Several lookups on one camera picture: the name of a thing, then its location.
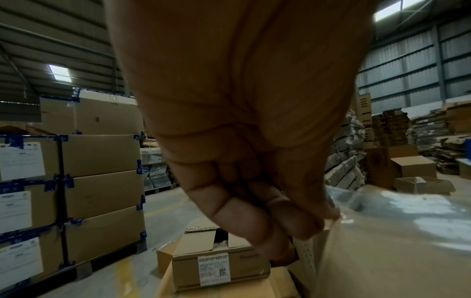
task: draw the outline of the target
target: human palm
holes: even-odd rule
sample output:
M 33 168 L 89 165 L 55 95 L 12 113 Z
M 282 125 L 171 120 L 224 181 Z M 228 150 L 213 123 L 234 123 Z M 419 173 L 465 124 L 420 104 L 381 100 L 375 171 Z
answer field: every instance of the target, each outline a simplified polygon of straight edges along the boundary
M 323 188 L 375 1 L 107 0 L 146 124 L 201 211 L 282 257 L 339 213 Z

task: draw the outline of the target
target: gray floor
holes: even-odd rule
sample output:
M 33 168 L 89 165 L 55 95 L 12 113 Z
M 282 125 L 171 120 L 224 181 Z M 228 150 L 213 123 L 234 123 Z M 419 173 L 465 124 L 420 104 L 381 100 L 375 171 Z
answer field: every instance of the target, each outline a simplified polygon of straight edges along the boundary
M 149 195 L 146 200 L 146 252 L 133 255 L 94 272 L 85 280 L 69 283 L 41 297 L 155 297 L 162 278 L 157 271 L 157 249 L 183 234 L 188 223 L 202 215 L 181 188 Z

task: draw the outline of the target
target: yellow floor marking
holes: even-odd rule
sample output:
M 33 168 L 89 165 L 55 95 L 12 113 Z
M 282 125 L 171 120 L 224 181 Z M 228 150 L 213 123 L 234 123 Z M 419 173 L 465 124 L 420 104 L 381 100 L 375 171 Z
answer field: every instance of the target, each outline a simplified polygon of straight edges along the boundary
M 153 215 L 153 214 L 156 214 L 156 213 L 159 213 L 159 212 L 162 212 L 162 211 L 166 211 L 166 210 L 169 210 L 169 209 L 172 209 L 172 208 L 184 205 L 184 204 L 188 204 L 188 203 L 190 203 L 190 202 L 183 202 L 183 203 L 180 203 L 180 204 L 177 204 L 177 205 L 173 205 L 173 206 L 170 206 L 170 207 L 167 207 L 167 208 L 163 208 L 163 209 L 160 209 L 160 210 L 157 210 L 157 211 L 154 211 L 154 212 L 144 214 L 144 216 Z
M 119 283 L 119 298 L 139 298 L 134 274 L 132 272 L 130 258 L 123 259 L 116 263 L 116 275 Z

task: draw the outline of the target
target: ceiling light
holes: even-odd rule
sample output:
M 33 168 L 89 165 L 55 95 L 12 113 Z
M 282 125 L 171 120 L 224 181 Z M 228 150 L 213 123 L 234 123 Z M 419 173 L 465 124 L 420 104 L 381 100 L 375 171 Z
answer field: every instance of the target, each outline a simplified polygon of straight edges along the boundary
M 380 11 L 378 11 L 377 13 L 374 14 L 374 20 L 377 22 L 379 20 L 382 20 L 392 14 L 395 14 L 396 12 L 399 12 L 401 11 L 401 1 L 399 2 L 396 2 L 388 7 L 386 7 L 385 9 L 382 9 Z
M 49 68 L 54 75 L 54 79 L 58 81 L 72 82 L 67 68 L 51 64 L 49 64 Z
M 412 6 L 414 4 L 417 4 L 417 3 L 420 3 L 420 2 L 424 2 L 424 1 L 425 0 L 403 0 L 402 9 L 410 7 L 410 6 Z

